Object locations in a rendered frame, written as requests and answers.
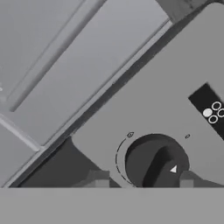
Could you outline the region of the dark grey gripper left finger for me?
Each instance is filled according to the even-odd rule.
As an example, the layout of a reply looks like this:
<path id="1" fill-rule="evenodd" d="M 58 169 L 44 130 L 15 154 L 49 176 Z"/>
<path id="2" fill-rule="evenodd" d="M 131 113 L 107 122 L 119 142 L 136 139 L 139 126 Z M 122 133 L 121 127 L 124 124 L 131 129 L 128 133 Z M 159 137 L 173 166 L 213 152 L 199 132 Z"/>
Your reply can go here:
<path id="1" fill-rule="evenodd" d="M 109 171 L 89 170 L 82 178 L 72 184 L 74 188 L 120 188 Z"/>

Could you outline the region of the grey stove with control panel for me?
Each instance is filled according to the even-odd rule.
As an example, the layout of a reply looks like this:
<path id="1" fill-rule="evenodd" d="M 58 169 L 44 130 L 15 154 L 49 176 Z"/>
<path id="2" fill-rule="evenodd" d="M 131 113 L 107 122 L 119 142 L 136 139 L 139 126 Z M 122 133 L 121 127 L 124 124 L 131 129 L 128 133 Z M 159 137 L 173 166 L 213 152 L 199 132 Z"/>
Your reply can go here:
<path id="1" fill-rule="evenodd" d="M 188 171 L 224 185 L 224 4 L 211 2 L 174 26 L 127 73 L 120 89 L 58 149 L 45 154 L 22 187 L 69 187 L 89 170 L 136 187 L 125 154 L 139 137 L 174 138 Z"/>

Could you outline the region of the grey drawer front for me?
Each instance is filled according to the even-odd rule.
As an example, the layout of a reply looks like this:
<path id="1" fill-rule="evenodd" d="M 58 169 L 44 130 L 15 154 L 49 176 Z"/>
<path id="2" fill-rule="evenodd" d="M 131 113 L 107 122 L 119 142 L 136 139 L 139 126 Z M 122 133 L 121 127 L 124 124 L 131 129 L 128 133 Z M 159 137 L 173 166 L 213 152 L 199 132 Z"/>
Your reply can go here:
<path id="1" fill-rule="evenodd" d="M 39 145 L 50 142 L 171 23 L 157 0 L 107 0 L 22 104 L 9 111 L 7 96 L 81 2 L 0 0 L 0 114 Z"/>

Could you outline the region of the black stove knob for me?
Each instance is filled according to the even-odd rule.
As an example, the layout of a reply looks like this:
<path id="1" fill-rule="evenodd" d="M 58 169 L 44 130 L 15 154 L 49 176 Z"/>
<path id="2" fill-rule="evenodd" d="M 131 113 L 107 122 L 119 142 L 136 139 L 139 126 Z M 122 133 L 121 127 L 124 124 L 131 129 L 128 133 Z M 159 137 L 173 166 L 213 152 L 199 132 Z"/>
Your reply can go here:
<path id="1" fill-rule="evenodd" d="M 184 148 L 172 137 L 149 134 L 127 149 L 125 171 L 136 187 L 179 187 L 182 172 L 190 168 Z"/>

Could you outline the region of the grey cupboard door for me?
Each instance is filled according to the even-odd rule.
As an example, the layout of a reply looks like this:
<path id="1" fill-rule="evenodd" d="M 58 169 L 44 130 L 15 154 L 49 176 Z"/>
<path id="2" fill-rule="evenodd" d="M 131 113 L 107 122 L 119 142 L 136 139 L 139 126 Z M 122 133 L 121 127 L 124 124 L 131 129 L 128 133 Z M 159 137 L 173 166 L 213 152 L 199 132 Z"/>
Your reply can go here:
<path id="1" fill-rule="evenodd" d="M 0 114 L 0 187 L 27 164 L 41 147 Z"/>

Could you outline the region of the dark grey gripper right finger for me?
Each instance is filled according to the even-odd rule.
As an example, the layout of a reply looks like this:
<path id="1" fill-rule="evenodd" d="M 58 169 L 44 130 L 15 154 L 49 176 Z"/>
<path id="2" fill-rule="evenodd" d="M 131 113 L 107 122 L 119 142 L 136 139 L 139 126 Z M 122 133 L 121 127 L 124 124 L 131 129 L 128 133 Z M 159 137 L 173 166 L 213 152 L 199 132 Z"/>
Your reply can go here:
<path id="1" fill-rule="evenodd" d="M 179 186 L 184 188 L 224 188 L 224 185 L 203 179 L 193 171 L 183 171 L 179 178 Z"/>

